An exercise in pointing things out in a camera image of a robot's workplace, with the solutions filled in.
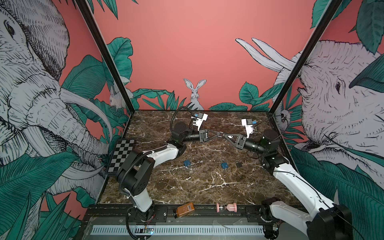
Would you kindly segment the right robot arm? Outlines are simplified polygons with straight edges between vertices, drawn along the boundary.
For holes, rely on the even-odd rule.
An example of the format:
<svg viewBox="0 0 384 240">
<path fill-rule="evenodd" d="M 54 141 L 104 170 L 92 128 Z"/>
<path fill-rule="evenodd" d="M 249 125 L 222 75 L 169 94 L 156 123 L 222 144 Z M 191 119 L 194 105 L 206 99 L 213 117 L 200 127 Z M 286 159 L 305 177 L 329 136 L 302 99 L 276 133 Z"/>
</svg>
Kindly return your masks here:
<svg viewBox="0 0 384 240">
<path fill-rule="evenodd" d="M 303 212 L 278 198 L 264 200 L 259 215 L 261 220 L 269 223 L 264 227 L 267 239 L 277 238 L 277 221 L 288 223 L 310 240 L 353 239 L 351 211 L 321 194 L 295 170 L 288 158 L 278 152 L 280 138 L 277 132 L 265 130 L 259 142 L 240 134 L 224 134 L 223 137 L 240 150 L 258 154 L 262 167 L 283 183 L 306 209 Z"/>
</svg>

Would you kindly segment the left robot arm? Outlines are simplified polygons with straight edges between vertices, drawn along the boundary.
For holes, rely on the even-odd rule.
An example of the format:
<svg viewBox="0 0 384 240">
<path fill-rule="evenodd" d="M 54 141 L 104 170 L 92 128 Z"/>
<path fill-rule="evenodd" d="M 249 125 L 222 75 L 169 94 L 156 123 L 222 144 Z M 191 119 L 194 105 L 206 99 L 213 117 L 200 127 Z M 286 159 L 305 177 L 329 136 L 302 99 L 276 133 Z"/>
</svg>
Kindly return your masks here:
<svg viewBox="0 0 384 240">
<path fill-rule="evenodd" d="M 187 148 L 186 142 L 205 143 L 222 134 L 208 129 L 195 130 L 184 122 L 171 124 L 170 132 L 171 137 L 162 147 L 144 152 L 133 149 L 117 172 L 119 192 L 141 213 L 146 214 L 154 207 L 147 185 L 155 167 L 180 157 Z"/>
</svg>

